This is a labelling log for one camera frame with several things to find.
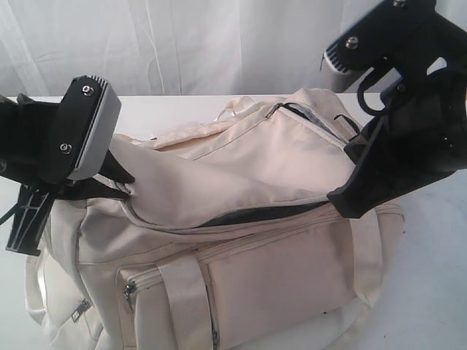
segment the bag handle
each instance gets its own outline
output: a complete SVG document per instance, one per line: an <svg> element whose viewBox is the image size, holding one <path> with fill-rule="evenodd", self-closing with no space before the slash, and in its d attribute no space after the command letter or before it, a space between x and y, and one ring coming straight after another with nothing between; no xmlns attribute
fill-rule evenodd
<svg viewBox="0 0 467 350"><path fill-rule="evenodd" d="M376 210L370 210L360 219L350 219L350 227L354 250L354 290L363 302L362 310L347 330L325 350L346 349L365 327L370 311L381 294L384 264Z"/></svg>
<svg viewBox="0 0 467 350"><path fill-rule="evenodd" d="M215 122L219 121L220 118L225 114L229 113L231 117L236 117L239 114L244 114L248 111L251 107L253 107L256 103L253 99L249 96L241 96L236 97L229 101L224 109L220 111L219 115L215 119Z"/></svg>

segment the front pocket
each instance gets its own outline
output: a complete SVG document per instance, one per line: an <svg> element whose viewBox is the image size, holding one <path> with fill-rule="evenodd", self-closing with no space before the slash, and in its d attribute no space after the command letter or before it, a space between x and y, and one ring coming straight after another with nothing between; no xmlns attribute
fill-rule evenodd
<svg viewBox="0 0 467 350"><path fill-rule="evenodd" d="M124 267L117 279L125 346L177 350L166 289L157 266Z"/></svg>
<svg viewBox="0 0 467 350"><path fill-rule="evenodd" d="M400 215L394 204L379 215ZM350 223L322 218L240 238L196 254L209 276L219 350L347 305L355 299Z"/></svg>

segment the zipper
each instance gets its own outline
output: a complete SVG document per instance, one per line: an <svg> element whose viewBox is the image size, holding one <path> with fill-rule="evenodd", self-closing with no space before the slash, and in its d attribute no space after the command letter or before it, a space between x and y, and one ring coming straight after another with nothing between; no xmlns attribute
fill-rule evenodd
<svg viewBox="0 0 467 350"><path fill-rule="evenodd" d="M73 311L72 320L73 323L77 323L80 317L91 307L91 304L86 299L83 299L81 304Z"/></svg>
<svg viewBox="0 0 467 350"><path fill-rule="evenodd" d="M310 121L311 123L315 124L316 126L322 128L327 133L334 136L336 139L340 139L319 117L317 117L311 109L307 109L306 107L296 104L296 103L288 103L284 105L284 108L288 109L292 113L299 115L300 117L304 118L305 120Z"/></svg>
<svg viewBox="0 0 467 350"><path fill-rule="evenodd" d="M271 119L273 114L281 107L288 110L294 116L300 117L294 119L296 119L301 124L304 124L306 127L312 129L319 136L334 144L339 149L343 150L347 145L347 141L345 141L340 136L337 136L337 134L329 126L327 126L326 123L323 122L311 109L295 102L275 104L265 116L265 119Z"/></svg>
<svg viewBox="0 0 467 350"><path fill-rule="evenodd" d="M152 268L148 271L135 273L128 277L128 283L123 289L123 296L131 310L134 312L132 296L142 289L154 287L156 284L162 282L162 275L158 268Z"/></svg>
<svg viewBox="0 0 467 350"><path fill-rule="evenodd" d="M278 103L278 104L275 104L273 105L273 107L271 108L271 110L268 112L268 114L266 114L266 116L264 117L264 119L271 119L272 115L280 108L284 106L284 104L281 104L281 103Z"/></svg>
<svg viewBox="0 0 467 350"><path fill-rule="evenodd" d="M382 207L376 208L378 214L402 214L401 207L394 203L386 203ZM333 211L330 214L326 214L321 218L310 221L304 220L304 223L295 225L293 229L281 229L277 231L267 231L262 233L256 233L254 235L245 236L238 238L234 241L226 241L224 243L211 246L203 251L196 253L196 258L203 263L210 263L213 260L223 258L231 254L238 254L244 250L253 249L256 246L269 244L273 241L287 238L288 236L294 235L304 228L315 228L317 226L335 222L339 220L346 220L337 211Z"/></svg>

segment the cream duffel bag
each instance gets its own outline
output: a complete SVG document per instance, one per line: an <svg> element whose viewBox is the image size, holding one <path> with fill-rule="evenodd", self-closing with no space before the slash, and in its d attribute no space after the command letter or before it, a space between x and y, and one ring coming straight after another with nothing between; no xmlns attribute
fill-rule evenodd
<svg viewBox="0 0 467 350"><path fill-rule="evenodd" d="M343 219L327 202L357 128L332 92L300 90L152 141L115 136L136 182L98 179L131 199L55 204L27 262L31 316L62 349L345 349L404 223L396 203Z"/></svg>

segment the bag strap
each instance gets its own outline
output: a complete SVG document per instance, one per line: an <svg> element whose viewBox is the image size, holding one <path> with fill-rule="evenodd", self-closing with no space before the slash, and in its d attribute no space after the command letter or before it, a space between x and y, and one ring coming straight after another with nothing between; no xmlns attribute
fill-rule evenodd
<svg viewBox="0 0 467 350"><path fill-rule="evenodd" d="M363 302L362 310L349 328L325 350L347 349L365 327L370 311L381 294L384 265L376 210L370 210L360 219L351 219L350 227L354 249L354 290Z"/></svg>
<svg viewBox="0 0 467 350"><path fill-rule="evenodd" d="M178 350L212 350L206 285L193 255L158 263L169 299Z"/></svg>

